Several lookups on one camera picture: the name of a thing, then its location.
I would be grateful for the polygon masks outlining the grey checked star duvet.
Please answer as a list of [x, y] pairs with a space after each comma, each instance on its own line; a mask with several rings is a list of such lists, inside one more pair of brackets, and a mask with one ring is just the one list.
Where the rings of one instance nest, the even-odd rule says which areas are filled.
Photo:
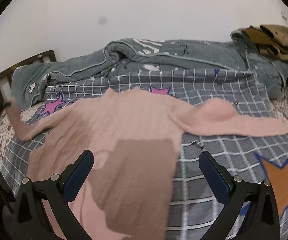
[[83, 151], [68, 211], [90, 239], [287, 239], [288, 126], [251, 72], [189, 70], [51, 85], [19, 102], [0, 171], [14, 194]]

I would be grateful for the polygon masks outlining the white wall socket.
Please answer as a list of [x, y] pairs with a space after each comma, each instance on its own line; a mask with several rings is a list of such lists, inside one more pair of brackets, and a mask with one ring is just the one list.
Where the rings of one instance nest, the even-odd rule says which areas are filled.
[[281, 16], [282, 18], [286, 21], [287, 20], [287, 14], [285, 13], [284, 10], [281, 9]]

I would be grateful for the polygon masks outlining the floral bed sheet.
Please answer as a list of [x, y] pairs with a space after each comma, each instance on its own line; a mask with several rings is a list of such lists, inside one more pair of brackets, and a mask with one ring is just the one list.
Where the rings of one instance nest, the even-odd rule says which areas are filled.
[[[7, 107], [0, 116], [0, 169], [2, 168], [2, 164], [5, 160], [6, 148], [9, 145], [11, 139], [13, 139], [15, 136], [15, 131], [9, 121], [7, 111], [12, 110], [13, 108], [18, 110], [17, 104], [14, 100], [9, 100], [7, 103], [11, 104], [12, 107]], [[19, 111], [20, 120], [23, 123], [27, 122], [43, 105], [44, 104], [40, 102], [23, 111]]]

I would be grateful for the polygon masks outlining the grey-green fleece blanket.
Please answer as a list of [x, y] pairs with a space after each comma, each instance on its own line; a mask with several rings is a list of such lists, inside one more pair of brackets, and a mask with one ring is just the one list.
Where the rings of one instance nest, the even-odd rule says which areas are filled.
[[230, 42], [196, 40], [151, 41], [123, 38], [89, 55], [17, 67], [11, 94], [20, 109], [42, 100], [47, 86], [91, 77], [112, 78], [144, 71], [225, 69], [255, 72], [266, 86], [269, 98], [281, 96], [288, 77], [288, 64], [258, 53], [241, 29]]

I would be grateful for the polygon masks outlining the dark wooden bed headboard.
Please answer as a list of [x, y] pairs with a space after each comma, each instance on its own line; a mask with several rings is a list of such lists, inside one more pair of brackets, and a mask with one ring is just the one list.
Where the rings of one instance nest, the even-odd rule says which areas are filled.
[[31, 64], [40, 64], [47, 62], [56, 62], [56, 56], [54, 50], [47, 50], [45, 52], [39, 53], [28, 59], [25, 59], [21, 62], [18, 62], [6, 70], [3, 70], [0, 73], [0, 101], [7, 101], [11, 98], [11, 87], [12, 87], [12, 77], [14, 71], [18, 67], [31, 65]]

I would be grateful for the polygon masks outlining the pink knit sweater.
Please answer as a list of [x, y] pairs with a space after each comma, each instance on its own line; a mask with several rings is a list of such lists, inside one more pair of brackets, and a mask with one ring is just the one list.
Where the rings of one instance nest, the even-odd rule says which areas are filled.
[[241, 115], [223, 99], [193, 106], [137, 87], [107, 89], [99, 98], [78, 100], [32, 125], [24, 124], [14, 108], [7, 115], [22, 141], [50, 130], [44, 144], [30, 153], [27, 175], [33, 181], [61, 173], [84, 150], [94, 154], [94, 166], [69, 205], [92, 239], [164, 239], [184, 133], [288, 133], [281, 120]]

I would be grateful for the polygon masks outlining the brown leopard print cloth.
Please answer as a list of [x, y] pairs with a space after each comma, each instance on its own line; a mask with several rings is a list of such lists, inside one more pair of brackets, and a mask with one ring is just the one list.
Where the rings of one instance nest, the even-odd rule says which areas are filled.
[[256, 46], [261, 55], [288, 61], [288, 27], [274, 24], [250, 26], [243, 29], [242, 33]]

